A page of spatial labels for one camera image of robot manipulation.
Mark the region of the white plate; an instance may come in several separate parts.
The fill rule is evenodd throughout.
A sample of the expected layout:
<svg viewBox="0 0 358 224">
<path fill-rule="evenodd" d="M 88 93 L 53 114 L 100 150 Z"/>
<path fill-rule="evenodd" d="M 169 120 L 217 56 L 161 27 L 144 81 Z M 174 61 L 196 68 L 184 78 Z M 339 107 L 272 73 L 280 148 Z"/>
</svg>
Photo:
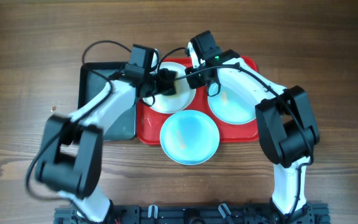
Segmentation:
<svg viewBox="0 0 358 224">
<path fill-rule="evenodd" d="M 178 72 L 176 78 L 184 77 L 185 66 L 175 62 L 162 62 L 160 69 L 167 68 Z M 191 89 L 187 80 L 180 79 L 174 81 L 177 93 L 175 95 L 155 95 L 151 97 L 143 97 L 142 100 L 151 106 L 151 108 L 159 113 L 172 114 L 185 109 L 195 97 L 196 90 Z"/>
</svg>

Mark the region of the light blue plate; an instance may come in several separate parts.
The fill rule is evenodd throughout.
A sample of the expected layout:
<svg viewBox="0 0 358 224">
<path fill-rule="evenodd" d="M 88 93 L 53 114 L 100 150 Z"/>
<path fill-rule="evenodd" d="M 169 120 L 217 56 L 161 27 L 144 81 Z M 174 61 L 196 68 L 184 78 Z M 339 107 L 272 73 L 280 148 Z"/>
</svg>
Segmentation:
<svg viewBox="0 0 358 224">
<path fill-rule="evenodd" d="M 216 123 L 196 110 L 171 115 L 160 130 L 160 145 L 173 161 L 195 166 L 212 158 L 219 147 L 220 133 Z"/>
</svg>

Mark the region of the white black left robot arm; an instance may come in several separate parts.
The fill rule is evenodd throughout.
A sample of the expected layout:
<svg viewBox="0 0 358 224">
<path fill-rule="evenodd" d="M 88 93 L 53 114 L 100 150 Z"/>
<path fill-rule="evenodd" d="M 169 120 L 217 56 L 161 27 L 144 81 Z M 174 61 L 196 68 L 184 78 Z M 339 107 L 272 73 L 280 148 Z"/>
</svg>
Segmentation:
<svg viewBox="0 0 358 224">
<path fill-rule="evenodd" d="M 68 116 L 52 115 L 27 171 L 75 208 L 72 222 L 115 223 L 114 204 L 98 187 L 105 132 L 139 98 L 175 91 L 177 73 L 128 68 L 104 76 L 104 88 Z"/>
</svg>

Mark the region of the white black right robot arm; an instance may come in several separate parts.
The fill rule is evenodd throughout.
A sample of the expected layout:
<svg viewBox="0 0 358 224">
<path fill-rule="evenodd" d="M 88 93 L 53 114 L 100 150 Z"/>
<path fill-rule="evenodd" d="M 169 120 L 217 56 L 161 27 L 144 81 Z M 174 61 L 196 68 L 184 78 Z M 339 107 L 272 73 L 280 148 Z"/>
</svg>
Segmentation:
<svg viewBox="0 0 358 224">
<path fill-rule="evenodd" d="M 191 88 L 211 82 L 224 86 L 255 106 L 259 143 L 273 163 L 274 191 L 270 204 L 282 223 L 304 215 L 305 171 L 313 164 L 320 136 L 306 91 L 287 88 L 250 68 L 233 50 L 186 48 L 192 65 L 186 69 Z"/>
</svg>

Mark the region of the red plastic tray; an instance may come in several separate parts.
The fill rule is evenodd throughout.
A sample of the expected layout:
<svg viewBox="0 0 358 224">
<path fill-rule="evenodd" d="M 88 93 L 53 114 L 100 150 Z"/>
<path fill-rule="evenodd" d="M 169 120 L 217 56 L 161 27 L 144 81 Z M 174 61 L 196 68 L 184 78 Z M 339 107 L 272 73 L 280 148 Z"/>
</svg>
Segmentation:
<svg viewBox="0 0 358 224">
<path fill-rule="evenodd" d="M 181 144 L 188 141 L 189 137 L 196 139 L 216 139 L 221 142 L 251 142 L 259 138 L 257 122 L 250 117 L 248 110 L 254 108 L 247 102 L 242 102 L 241 97 L 234 95 L 230 89 L 222 86 L 219 95 L 209 97 L 207 88 L 202 86 L 191 89 L 187 80 L 181 79 L 175 82 L 177 88 L 184 88 L 184 95 L 189 102 L 185 111 L 192 110 L 188 118 L 172 116 L 171 113 L 159 113 L 153 107 L 137 104 L 137 137 L 145 144 L 159 145 L 161 134 L 169 140 L 179 140 Z"/>
</svg>

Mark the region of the black water tray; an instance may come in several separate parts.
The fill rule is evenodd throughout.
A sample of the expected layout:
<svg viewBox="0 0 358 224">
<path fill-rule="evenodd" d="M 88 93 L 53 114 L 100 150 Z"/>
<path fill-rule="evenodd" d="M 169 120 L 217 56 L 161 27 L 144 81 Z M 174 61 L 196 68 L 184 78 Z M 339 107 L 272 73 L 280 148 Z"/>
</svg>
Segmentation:
<svg viewBox="0 0 358 224">
<path fill-rule="evenodd" d="M 90 62 L 80 69 L 78 109 L 92 100 L 105 86 L 106 81 L 86 69 L 94 70 L 104 77 L 109 77 L 124 68 L 124 62 Z M 125 141 L 136 136 L 136 106 L 126 110 L 106 131 L 105 141 Z"/>
</svg>

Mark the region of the mint green plate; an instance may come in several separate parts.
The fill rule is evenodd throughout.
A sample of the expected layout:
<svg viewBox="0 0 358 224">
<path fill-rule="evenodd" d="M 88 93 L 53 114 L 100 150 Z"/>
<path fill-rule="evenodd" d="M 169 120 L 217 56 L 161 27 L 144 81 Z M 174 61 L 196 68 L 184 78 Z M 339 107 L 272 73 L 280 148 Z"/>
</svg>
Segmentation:
<svg viewBox="0 0 358 224">
<path fill-rule="evenodd" d="M 245 99 L 227 85 L 212 82 L 207 87 L 208 106 L 219 120 L 234 125 L 247 124 L 256 119 L 254 100 Z"/>
</svg>

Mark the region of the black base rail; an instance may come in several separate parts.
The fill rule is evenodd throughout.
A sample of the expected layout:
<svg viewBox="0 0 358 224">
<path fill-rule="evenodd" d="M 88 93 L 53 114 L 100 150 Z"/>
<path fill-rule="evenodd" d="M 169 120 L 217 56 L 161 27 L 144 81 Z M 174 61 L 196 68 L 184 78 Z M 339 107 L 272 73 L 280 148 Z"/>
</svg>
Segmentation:
<svg viewBox="0 0 358 224">
<path fill-rule="evenodd" d="M 194 207 L 158 207 L 150 205 L 115 205 L 114 214 L 103 223 L 123 224 L 184 224 L 184 223 L 284 223 L 277 212 L 267 203 L 247 203 L 245 205 L 227 205 Z M 331 223 L 326 203 L 309 203 L 295 212 L 291 223 Z M 55 209 L 53 223 L 88 223 L 74 206 Z"/>
</svg>

